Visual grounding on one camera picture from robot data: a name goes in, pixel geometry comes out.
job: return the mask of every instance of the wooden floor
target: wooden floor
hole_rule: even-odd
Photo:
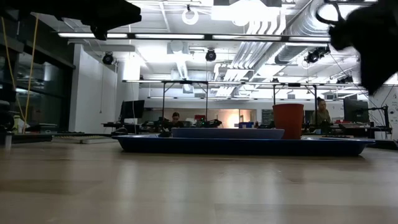
[[[121,153],[37,143],[0,153],[0,223],[398,223],[398,151],[357,158]]]

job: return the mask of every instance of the white wall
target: white wall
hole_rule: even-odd
[[[101,123],[114,121],[117,75],[75,46],[69,130],[90,134],[110,133]]]

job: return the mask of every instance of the person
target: person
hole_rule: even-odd
[[[178,112],[173,113],[173,128],[183,128],[184,124],[180,121],[180,114]]]
[[[326,109],[326,101],[320,97],[317,98],[318,101],[318,122],[317,124],[322,124],[322,122],[331,123],[329,111]],[[311,116],[311,124],[315,124],[315,111]]]

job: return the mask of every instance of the red object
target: red object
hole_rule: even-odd
[[[206,119],[206,115],[195,115],[195,120],[201,120],[201,119]]]
[[[304,105],[287,103],[274,105],[274,122],[277,129],[284,129],[282,139],[300,139]]]

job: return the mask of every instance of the computer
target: computer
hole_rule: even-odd
[[[344,99],[344,120],[351,122],[368,123],[368,102]]]
[[[120,110],[120,122],[127,118],[142,118],[145,100],[123,101]]]

